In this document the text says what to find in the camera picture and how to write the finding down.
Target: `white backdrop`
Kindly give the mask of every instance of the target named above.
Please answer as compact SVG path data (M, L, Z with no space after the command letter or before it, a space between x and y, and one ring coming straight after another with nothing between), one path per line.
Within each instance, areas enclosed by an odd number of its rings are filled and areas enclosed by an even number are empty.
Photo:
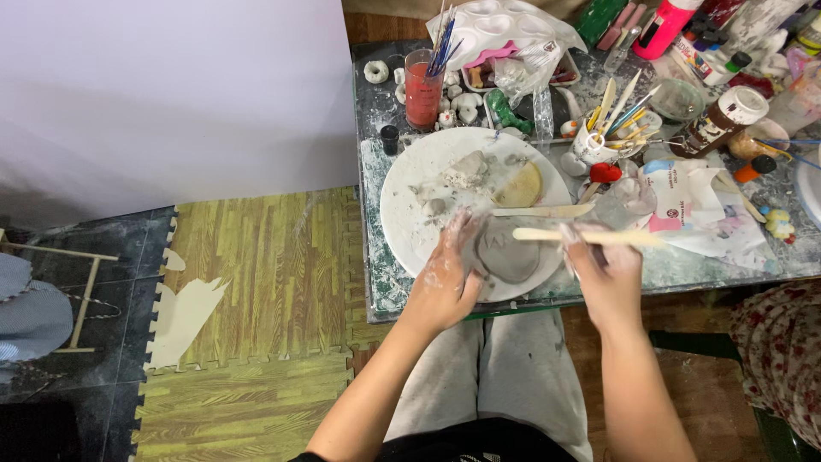
M0 215L354 184L352 95L338 0L0 0Z

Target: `black shirt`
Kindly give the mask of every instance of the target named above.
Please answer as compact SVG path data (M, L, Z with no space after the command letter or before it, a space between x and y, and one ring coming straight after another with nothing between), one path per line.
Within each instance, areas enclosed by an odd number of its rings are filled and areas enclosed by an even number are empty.
M376 460L436 462L507 462L551 460L576 462L547 435L524 423L506 418L481 418L436 432L407 435L382 444ZM291 462L325 462L303 453Z

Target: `cluttered table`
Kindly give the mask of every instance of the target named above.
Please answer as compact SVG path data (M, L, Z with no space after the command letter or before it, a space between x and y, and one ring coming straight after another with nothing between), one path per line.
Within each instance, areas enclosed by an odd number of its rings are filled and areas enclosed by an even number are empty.
M429 40L407 40L377 44L361 44L351 47L354 61L355 112L357 141L359 143L360 206L363 220L365 256L365 283L368 322L395 321L406 303L413 278L403 269L388 246L380 219L380 197L388 171L402 156L402 149L420 139L423 134L406 122L405 106L397 102L394 92L397 84L392 78L384 83L372 84L364 78L367 62L384 61L391 70L403 67L404 57L413 50L430 48ZM605 72L602 63L606 53L594 50L591 54L571 49L581 79L566 87L576 97L580 109L590 111L602 99L605 86L614 77L618 87L624 88L638 69L642 70L631 102L645 95L657 80L654 65L635 55L627 58L613 74ZM479 116L470 125L483 126L486 114L479 109ZM387 156L383 151L380 130L386 125L399 130L399 155ZM807 132L817 132L818 124L807 127ZM568 144L540 146L539 150L554 165L559 156L568 150ZM815 152L817 146L802 146L806 154ZM723 153L717 155L729 171L738 170L745 161ZM756 206L784 209L795 226L793 244L774 238L763 232L766 243L758 246L761 264L743 266L732 256L711 257L685 250L681 247L645 248L644 294L676 293L693 290L715 289L746 284L793 280L821 275L821 231L801 205L800 195L794 193L793 178L799 162L777 159L777 169L754 181L741 184L741 190ZM565 180L571 195L577 198L579 184L571 178ZM485 317L534 311L548 307L560 307L582 301L578 283L561 268L545 282L527 294L495 303L478 303L470 316Z

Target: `round white board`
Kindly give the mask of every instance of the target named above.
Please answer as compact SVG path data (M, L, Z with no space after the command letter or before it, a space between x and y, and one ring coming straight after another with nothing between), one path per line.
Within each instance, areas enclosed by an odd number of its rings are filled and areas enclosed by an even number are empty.
M445 187L440 173L462 157L481 150L484 157L495 156L498 169L504 175L515 173L515 167L507 167L504 159L519 155L533 161L542 174L544 188L536 206L566 206L571 204L570 194L553 167L530 144L502 133L494 141L495 131L489 128L458 127L428 135L405 149L385 178L380 199L380 216L385 240L399 264L416 277L424 268L439 240L439 230L461 206L471 206L475 212L495 208L489 197L465 190ZM414 194L408 187L417 189ZM422 213L425 200L440 197L447 203L447 211L431 220ZM534 228L555 227L558 219L516 217L517 224ZM463 258L466 264L474 264L474 243L466 244ZM479 296L481 302L499 302L518 297L535 289L547 280L561 265L562 257L556 252L555 243L539 245L539 266L524 282L509 284L490 275Z

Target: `hand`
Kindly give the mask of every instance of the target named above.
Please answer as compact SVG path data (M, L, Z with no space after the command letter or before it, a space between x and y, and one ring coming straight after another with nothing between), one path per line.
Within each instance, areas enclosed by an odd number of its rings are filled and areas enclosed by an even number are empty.
M416 276L399 321L435 337L470 314L484 281L476 270L465 279L461 249L476 235L480 222L470 209L462 209L445 226L428 263Z
M641 324L642 256L630 246L588 245L577 231L609 231L601 224L560 224L568 267L576 271L590 320L601 335L635 332Z

